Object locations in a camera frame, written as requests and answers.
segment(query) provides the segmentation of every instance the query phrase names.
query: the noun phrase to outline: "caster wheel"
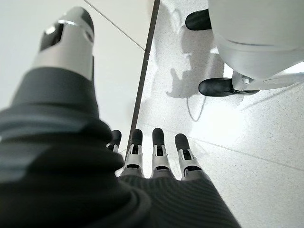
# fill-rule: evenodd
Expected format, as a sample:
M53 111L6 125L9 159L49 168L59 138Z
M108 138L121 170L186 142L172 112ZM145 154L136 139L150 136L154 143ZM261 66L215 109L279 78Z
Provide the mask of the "caster wheel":
M259 90L235 90L232 85L232 79L210 78L199 84L199 92L204 96L229 96L229 95L252 95Z
M197 31L211 29L209 10L205 9L189 14L186 18L185 24L189 30Z

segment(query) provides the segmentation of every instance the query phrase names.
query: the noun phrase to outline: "white tiled floor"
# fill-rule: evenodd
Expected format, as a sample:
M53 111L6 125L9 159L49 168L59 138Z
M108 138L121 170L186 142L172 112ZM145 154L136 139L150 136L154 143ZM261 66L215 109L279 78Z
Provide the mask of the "white tiled floor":
M154 0L86 0L142 49L146 49Z
M174 136L184 133L243 227L301 227L304 84L252 96L200 95L199 82L229 73L212 31L184 26L189 13L206 7L206 1L161 1L137 123L144 174L151 174L152 131L160 127L181 177Z
M87 9L93 19L95 89L99 114L111 129L122 132L120 151L123 151L127 148L144 50L83 0L10 0L1 4L0 109L10 104L22 76L30 68L44 29L74 6ZM145 4L145 17L152 9L153 4ZM137 7L133 9L138 12L142 10ZM144 13L137 17L138 20L146 21L146 18L141 20L141 16Z

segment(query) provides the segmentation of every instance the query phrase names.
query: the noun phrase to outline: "speckled floor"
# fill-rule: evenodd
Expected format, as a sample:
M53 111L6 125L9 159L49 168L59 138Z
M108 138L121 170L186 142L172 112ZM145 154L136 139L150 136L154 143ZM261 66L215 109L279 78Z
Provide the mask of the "speckled floor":
M304 224L304 84L251 96L204 97L199 82L232 74L211 30L189 31L186 16L207 1L162 0L137 128L151 175L152 131L164 130L172 170L181 178L177 133L245 228Z

